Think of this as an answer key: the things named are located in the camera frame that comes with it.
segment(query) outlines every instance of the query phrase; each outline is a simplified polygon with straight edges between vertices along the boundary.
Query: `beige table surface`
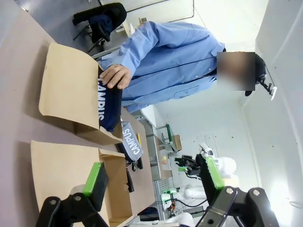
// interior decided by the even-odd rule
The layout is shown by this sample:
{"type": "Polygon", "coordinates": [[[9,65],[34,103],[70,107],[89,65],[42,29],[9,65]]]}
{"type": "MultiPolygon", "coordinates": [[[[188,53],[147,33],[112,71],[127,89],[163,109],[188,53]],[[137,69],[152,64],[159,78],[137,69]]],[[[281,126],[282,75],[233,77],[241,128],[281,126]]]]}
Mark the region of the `beige table surface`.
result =
{"type": "MultiPolygon", "coordinates": [[[[76,144],[117,151],[62,130],[38,111],[40,87],[52,38],[29,14],[16,5],[0,43],[0,171],[2,172],[0,226],[35,226],[38,208],[33,184],[30,141],[76,144]]],[[[123,110],[122,118],[140,133],[144,155],[142,170],[133,172],[135,192],[130,194],[136,215],[155,201],[145,130],[123,110]]]]}

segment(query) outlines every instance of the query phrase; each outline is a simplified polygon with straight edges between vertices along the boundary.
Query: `floor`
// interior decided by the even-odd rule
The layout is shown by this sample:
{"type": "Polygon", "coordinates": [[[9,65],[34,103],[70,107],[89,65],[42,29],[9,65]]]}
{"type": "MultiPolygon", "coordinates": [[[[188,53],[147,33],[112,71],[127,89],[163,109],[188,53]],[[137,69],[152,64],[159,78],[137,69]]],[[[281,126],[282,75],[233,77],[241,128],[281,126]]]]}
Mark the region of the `floor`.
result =
{"type": "Polygon", "coordinates": [[[78,26],[72,23],[72,16],[87,9],[100,6],[98,0],[15,0],[27,11],[40,26],[59,44],[70,46],[84,52],[92,46],[88,36],[72,39],[86,25],[82,22],[78,26]]]}

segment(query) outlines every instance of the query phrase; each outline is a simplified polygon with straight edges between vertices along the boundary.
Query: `small box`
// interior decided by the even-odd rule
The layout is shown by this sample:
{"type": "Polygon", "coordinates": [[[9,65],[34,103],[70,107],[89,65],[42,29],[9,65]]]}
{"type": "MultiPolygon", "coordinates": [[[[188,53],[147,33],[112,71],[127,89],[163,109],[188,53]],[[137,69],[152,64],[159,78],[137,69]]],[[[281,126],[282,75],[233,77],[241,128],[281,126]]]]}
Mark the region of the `small box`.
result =
{"type": "Polygon", "coordinates": [[[104,162],[109,178],[100,211],[110,227],[125,226],[132,218],[125,156],[104,149],[31,142],[32,171],[39,210],[49,196],[66,199],[72,188],[86,183],[95,162],[104,162]]]}
{"type": "Polygon", "coordinates": [[[39,111],[44,116],[73,123],[74,133],[86,140],[101,145],[121,143],[120,123],[112,133],[99,127],[98,69],[99,64],[86,53],[60,44],[50,44],[39,111]]]}
{"type": "Polygon", "coordinates": [[[174,139],[175,139],[177,151],[181,151],[182,150],[182,144],[181,144],[181,140],[180,140],[180,135],[174,135],[174,139]]]}

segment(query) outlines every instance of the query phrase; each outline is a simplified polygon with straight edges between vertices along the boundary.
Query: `blue button-up shirt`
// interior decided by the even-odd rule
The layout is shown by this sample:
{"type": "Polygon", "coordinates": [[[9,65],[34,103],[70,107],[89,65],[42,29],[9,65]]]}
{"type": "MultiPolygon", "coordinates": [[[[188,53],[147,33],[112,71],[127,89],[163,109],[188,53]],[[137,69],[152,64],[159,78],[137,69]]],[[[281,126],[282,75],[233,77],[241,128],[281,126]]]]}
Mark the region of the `blue button-up shirt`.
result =
{"type": "Polygon", "coordinates": [[[174,22],[147,22],[99,64],[127,67],[133,79],[123,90],[122,106],[133,112],[151,104],[179,99],[205,90],[216,80],[217,52],[224,44],[206,28],[174,22]]]}

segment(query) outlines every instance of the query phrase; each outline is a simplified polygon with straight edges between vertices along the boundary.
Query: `black chair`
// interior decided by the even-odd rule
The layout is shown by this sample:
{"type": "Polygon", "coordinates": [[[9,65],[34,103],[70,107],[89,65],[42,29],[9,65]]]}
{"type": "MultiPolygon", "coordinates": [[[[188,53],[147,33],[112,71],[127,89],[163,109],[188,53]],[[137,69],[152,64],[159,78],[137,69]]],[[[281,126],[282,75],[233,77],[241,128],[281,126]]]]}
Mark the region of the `black chair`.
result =
{"type": "Polygon", "coordinates": [[[99,23],[94,25],[86,25],[72,40],[75,41],[83,32],[85,32],[86,35],[90,36],[93,43],[93,46],[89,49],[88,53],[91,52],[91,50],[94,49],[98,44],[103,44],[104,41],[110,41],[109,35],[104,32],[102,26],[99,23]]]}
{"type": "MultiPolygon", "coordinates": [[[[113,31],[120,26],[123,21],[126,19],[126,10],[124,6],[121,3],[110,3],[107,5],[99,6],[93,9],[89,9],[80,13],[76,13],[74,15],[74,19],[72,20],[73,24],[76,26],[77,24],[89,20],[92,16],[105,14],[107,15],[113,25],[113,31]]],[[[93,46],[89,49],[88,53],[94,49],[99,43],[103,42],[109,42],[110,41],[110,34],[104,31],[102,25],[100,23],[95,24],[88,24],[86,25],[74,38],[73,40],[76,40],[83,32],[86,33],[86,35],[89,35],[91,37],[91,40],[93,42],[93,46]]]]}

